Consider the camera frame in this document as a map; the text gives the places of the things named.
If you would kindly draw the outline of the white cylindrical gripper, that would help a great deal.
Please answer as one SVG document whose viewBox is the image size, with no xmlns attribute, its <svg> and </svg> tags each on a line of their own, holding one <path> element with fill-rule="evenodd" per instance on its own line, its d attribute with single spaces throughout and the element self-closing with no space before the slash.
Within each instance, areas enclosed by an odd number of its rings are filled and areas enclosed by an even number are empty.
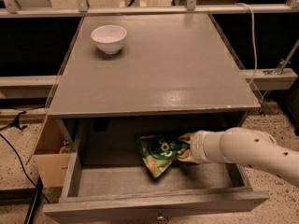
<svg viewBox="0 0 299 224">
<path fill-rule="evenodd" d="M 199 131 L 185 133 L 178 140 L 190 144 L 178 160 L 188 163 L 222 163 L 225 158 L 221 152 L 220 140 L 223 132 Z"/>
</svg>

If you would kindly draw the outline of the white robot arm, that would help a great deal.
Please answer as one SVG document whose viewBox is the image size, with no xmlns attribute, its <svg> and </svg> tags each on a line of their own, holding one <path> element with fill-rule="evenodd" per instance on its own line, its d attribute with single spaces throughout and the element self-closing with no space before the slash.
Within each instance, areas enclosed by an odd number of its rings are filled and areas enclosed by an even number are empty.
<svg viewBox="0 0 299 224">
<path fill-rule="evenodd" d="M 235 163 L 299 187 L 299 152 L 279 146 L 269 133 L 234 127 L 223 132 L 186 133 L 179 140 L 190 145 L 180 161 Z"/>
</svg>

